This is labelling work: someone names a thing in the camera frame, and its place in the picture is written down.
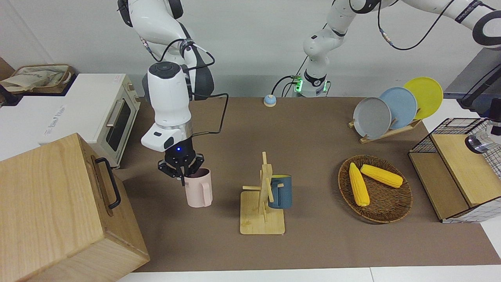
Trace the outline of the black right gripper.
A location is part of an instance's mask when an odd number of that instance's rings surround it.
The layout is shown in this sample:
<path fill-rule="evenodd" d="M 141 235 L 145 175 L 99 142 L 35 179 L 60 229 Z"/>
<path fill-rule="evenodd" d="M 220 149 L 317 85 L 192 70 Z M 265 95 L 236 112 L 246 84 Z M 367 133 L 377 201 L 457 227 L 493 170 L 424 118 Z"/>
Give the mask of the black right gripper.
<path fill-rule="evenodd" d="M 196 154 L 193 148 L 193 138 L 190 136 L 166 150 L 164 159 L 158 162 L 158 170 L 171 178 L 179 179 L 184 187 L 186 181 L 182 168 L 187 168 L 186 176 L 190 176 L 200 169 L 204 161 L 202 154 Z"/>

